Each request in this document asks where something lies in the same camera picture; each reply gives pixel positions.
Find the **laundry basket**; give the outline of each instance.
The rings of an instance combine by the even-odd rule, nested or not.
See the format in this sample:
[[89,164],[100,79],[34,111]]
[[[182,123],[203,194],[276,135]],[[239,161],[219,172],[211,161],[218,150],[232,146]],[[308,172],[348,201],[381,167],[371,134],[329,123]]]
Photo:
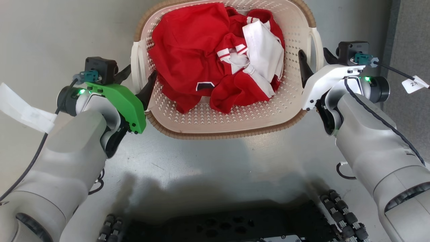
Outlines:
[[[167,12],[186,6],[213,3],[214,1],[171,0],[154,6],[140,20],[132,48],[132,81],[134,92],[138,93],[155,70],[148,50],[154,46],[152,32]],[[150,123],[161,133],[186,140],[212,140],[245,137],[283,130],[291,127],[305,115],[301,109],[300,68],[298,51],[303,50],[309,62],[311,38],[316,50],[316,68],[322,68],[323,48],[316,30],[315,18],[302,0],[222,0],[225,6],[234,7],[246,14],[252,9],[267,9],[281,27],[285,39],[284,73],[281,85],[270,101],[249,106],[234,106],[231,113],[223,114],[212,110],[209,98],[186,114],[176,110],[174,101],[162,92],[157,81],[146,111]]]

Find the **white basket handle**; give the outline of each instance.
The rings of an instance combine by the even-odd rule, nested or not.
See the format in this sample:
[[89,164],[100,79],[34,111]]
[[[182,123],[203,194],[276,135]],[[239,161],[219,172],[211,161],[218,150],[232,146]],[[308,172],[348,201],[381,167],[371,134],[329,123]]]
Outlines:
[[132,47],[130,62],[132,66],[132,81],[134,94],[138,94],[147,82],[145,75],[145,63],[143,58],[144,48],[142,48],[142,46],[144,45],[145,43],[143,42],[143,40],[141,40],[139,42],[134,42]]
[[324,66],[323,42],[321,41],[321,36],[316,28],[310,28],[310,35],[312,36],[313,43],[315,44],[316,71],[319,71]]

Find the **basket rim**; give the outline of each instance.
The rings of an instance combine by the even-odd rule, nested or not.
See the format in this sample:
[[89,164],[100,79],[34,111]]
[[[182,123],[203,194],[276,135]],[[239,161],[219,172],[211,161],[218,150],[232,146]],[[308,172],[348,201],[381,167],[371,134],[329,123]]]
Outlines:
[[[139,42],[141,40],[143,29],[148,22],[149,18],[155,14],[156,12],[170,6],[175,6],[178,4],[183,3],[191,3],[191,2],[198,2],[199,0],[168,0],[163,1],[161,3],[158,3],[157,5],[150,8],[140,19],[137,27],[136,32],[134,35],[134,41]],[[303,0],[288,0],[289,2],[295,4],[304,14],[308,27],[310,28],[316,28],[316,21],[312,14],[312,11],[308,7],[308,5]],[[307,113],[307,111],[300,109],[300,111],[291,119],[287,120],[286,122],[271,125],[263,128],[256,128],[256,129],[250,129],[250,130],[242,130],[242,131],[233,131],[233,132],[222,132],[222,133],[180,133],[176,131],[172,131],[165,126],[163,126],[153,115],[152,111],[145,112],[146,117],[148,118],[148,121],[156,128],[159,132],[175,138],[175,139],[181,139],[181,140],[219,140],[219,139],[231,139],[231,138],[240,138],[240,137],[247,137],[247,136],[254,136],[264,133],[272,133],[276,131],[281,131],[284,129],[287,129],[294,124],[298,123],[304,115]]]

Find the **gray carpet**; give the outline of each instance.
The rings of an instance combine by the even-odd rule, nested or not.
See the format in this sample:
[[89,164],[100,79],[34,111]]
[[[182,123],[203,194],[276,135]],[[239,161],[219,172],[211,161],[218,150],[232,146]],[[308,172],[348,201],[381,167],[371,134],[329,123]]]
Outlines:
[[[397,25],[391,60],[383,63],[411,76],[417,75],[430,83],[430,1],[403,0],[399,5]],[[407,94],[401,82],[406,80],[392,71],[388,72],[391,96],[384,103],[386,112],[402,132],[417,148],[421,156],[430,159],[430,90],[421,89]]]

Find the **red clothing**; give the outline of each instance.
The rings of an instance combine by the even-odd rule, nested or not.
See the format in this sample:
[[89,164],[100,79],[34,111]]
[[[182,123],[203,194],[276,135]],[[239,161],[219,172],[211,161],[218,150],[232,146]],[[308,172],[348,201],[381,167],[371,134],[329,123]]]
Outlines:
[[[256,9],[248,16],[270,21],[271,32],[284,46],[282,32],[269,11]],[[242,32],[246,24],[247,16],[222,3],[180,8],[162,17],[152,34],[154,47],[148,52],[159,73],[162,92],[176,102],[179,112],[188,112],[201,96],[210,96],[211,108],[224,113],[233,105],[269,100],[258,93],[248,74],[232,73],[230,64],[223,61],[230,56],[229,49],[238,54],[246,51]],[[279,86],[275,79],[271,84],[274,89]]]

